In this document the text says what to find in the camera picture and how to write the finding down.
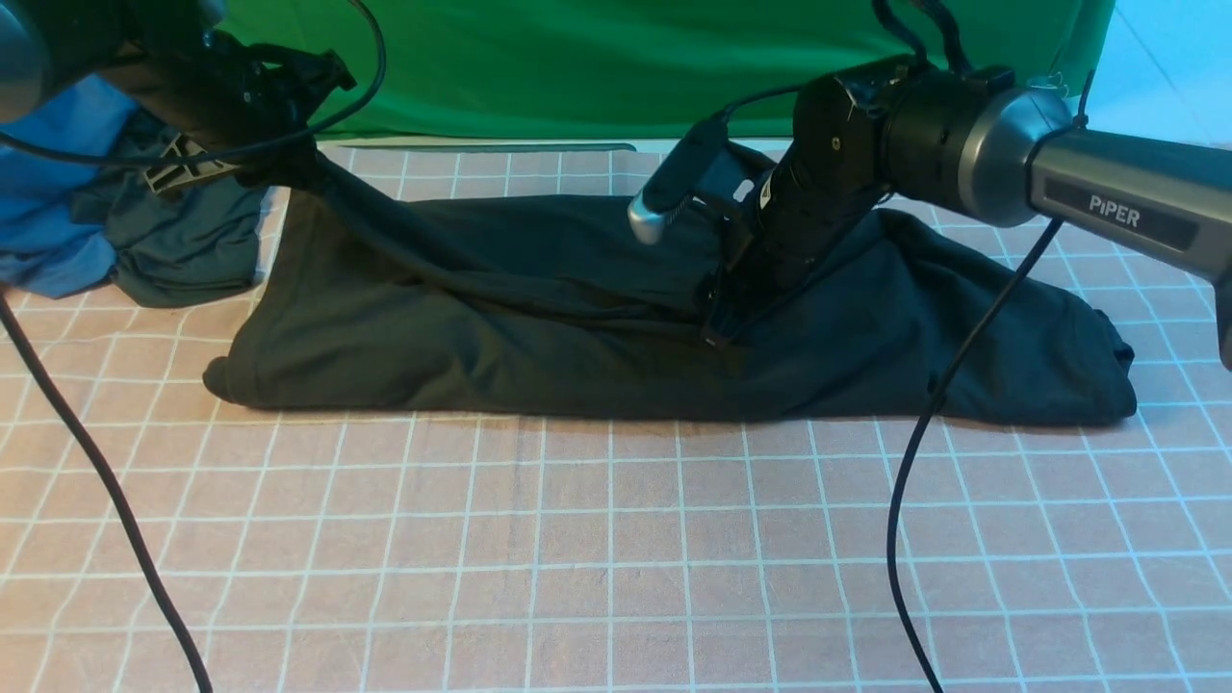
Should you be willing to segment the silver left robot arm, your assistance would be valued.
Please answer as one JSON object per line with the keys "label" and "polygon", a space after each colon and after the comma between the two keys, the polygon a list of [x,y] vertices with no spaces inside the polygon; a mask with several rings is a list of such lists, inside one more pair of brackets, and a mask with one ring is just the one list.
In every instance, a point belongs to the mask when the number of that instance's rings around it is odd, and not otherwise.
{"label": "silver left robot arm", "polygon": [[80,155],[136,166],[154,194],[221,178],[310,189],[322,180],[308,121],[356,80],[334,51],[243,43],[219,28],[224,1],[5,1],[2,121],[34,113],[96,75],[168,125],[150,155]]}

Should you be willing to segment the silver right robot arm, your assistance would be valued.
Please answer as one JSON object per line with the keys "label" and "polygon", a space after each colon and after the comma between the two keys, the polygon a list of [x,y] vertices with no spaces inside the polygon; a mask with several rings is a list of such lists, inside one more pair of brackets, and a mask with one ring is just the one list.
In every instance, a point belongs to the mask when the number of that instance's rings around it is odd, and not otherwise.
{"label": "silver right robot arm", "polygon": [[1005,67],[958,76],[898,55],[806,83],[787,152],[754,182],[723,236],[736,308],[792,293],[901,194],[998,228],[1063,219],[1209,282],[1230,363],[1227,150],[1088,129]]}

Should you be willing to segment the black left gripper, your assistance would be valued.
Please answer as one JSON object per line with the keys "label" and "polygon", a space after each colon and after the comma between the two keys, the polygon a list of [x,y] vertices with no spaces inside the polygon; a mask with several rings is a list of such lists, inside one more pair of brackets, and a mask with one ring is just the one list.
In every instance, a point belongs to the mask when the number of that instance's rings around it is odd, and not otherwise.
{"label": "black left gripper", "polygon": [[308,189],[322,163],[308,121],[356,80],[334,51],[243,44],[217,30],[221,1],[123,1],[129,39],[103,78],[172,128],[154,194],[234,178],[246,187]]}

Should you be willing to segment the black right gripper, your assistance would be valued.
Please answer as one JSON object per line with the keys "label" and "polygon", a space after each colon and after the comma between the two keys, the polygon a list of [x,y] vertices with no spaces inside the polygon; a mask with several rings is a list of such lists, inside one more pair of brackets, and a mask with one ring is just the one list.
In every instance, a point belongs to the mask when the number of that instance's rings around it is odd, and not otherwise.
{"label": "black right gripper", "polygon": [[701,338],[726,346],[804,289],[837,242],[888,192],[878,141],[887,97],[915,60],[897,55],[845,67],[800,88],[792,142],[756,178],[723,224],[721,261],[706,290]]}

